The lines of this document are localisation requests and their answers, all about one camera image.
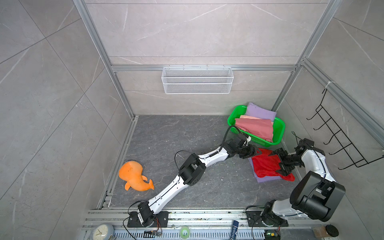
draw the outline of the green plastic basket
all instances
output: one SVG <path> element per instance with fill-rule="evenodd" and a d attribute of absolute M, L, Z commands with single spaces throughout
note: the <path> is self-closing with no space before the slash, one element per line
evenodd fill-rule
<path fill-rule="evenodd" d="M 247 106 L 245 105 L 239 105 L 235 107 L 235 110 L 231 113 L 231 115 L 228 118 L 228 125 L 229 126 L 235 125 L 235 118 L 240 118 L 240 115 L 244 115 L 246 111 L 247 111 Z M 275 118 L 275 120 L 273 121 L 273 139 L 272 139 L 273 142 L 268 142 L 262 138 L 259 138 L 255 135 L 250 134 L 249 132 L 246 132 L 240 129 L 240 131 L 245 132 L 246 134 L 251 136 L 253 142 L 260 144 L 264 147 L 270 147 L 270 146 L 279 144 L 281 142 L 281 139 L 283 138 L 284 130 L 285 130 L 285 123 L 283 122 L 283 120 L 281 120 L 280 118 Z M 239 133 L 234 127 L 231 128 L 231 131 L 236 134 Z"/>

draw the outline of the stuffed animal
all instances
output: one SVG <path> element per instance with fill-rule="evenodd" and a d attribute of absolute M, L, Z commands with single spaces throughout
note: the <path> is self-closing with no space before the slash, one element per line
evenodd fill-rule
<path fill-rule="evenodd" d="M 153 186 L 153 182 L 150 179 L 149 183 L 146 183 L 144 181 L 147 181 L 148 178 L 144 175 L 141 175 L 143 172 L 143 167 L 140 163 L 135 161 L 129 161 L 123 164 L 119 170 L 119 177 L 127 181 L 125 184 L 125 190 L 128 191 L 130 187 L 137 191 L 146 191 L 148 189 L 155 189 Z"/>

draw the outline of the blue tube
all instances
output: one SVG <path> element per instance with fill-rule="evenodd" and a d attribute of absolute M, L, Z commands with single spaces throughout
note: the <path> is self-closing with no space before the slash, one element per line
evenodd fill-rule
<path fill-rule="evenodd" d="M 232 232 L 231 232 L 231 238 L 230 240 L 235 240 L 236 239 L 236 235 L 237 235 L 237 228 L 239 227 L 239 222 L 238 221 L 233 221 L 233 225 L 232 225 Z"/>

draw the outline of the peach folded cloth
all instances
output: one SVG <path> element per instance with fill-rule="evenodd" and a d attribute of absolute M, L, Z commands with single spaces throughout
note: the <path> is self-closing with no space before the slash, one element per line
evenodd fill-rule
<path fill-rule="evenodd" d="M 270 119 L 236 118 L 235 126 L 257 137 L 273 142 L 273 127 Z"/>
<path fill-rule="evenodd" d="M 249 119 L 262 119 L 262 118 L 256 118 L 256 117 L 251 117 L 251 116 L 247 116 L 247 115 L 240 115 L 240 118 L 249 118 Z"/>

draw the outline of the folded cloth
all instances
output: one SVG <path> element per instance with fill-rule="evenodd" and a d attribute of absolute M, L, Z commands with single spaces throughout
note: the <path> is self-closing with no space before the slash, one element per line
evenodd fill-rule
<path fill-rule="evenodd" d="M 281 179 L 280 176 L 265 176 L 265 177 L 258 177 L 255 173 L 255 167 L 253 166 L 253 161 L 252 161 L 252 158 L 248 158 L 249 159 L 249 162 L 251 163 L 251 167 L 252 167 L 252 171 L 253 171 L 253 174 L 256 178 L 256 181 L 257 182 L 267 182 L 267 181 L 271 181 L 271 180 L 278 180 L 278 179 Z"/>
<path fill-rule="evenodd" d="M 255 117 L 247 116 L 247 115 L 240 115 L 240 118 L 262 119 L 262 118 L 255 118 Z"/>
<path fill-rule="evenodd" d="M 258 177 L 265 176 L 280 176 L 282 179 L 293 182 L 295 176 L 290 173 L 288 176 L 283 176 L 276 172 L 280 169 L 280 159 L 278 155 L 268 156 L 272 150 L 259 148 L 261 155 L 252 157 L 253 167 Z"/>
<path fill-rule="evenodd" d="M 269 119 L 235 118 L 235 126 L 268 142 L 273 142 L 273 127 Z"/>
<path fill-rule="evenodd" d="M 254 105 L 253 103 L 249 103 L 245 115 L 261 119 L 270 119 L 273 122 L 276 117 L 276 112 L 263 109 Z"/>

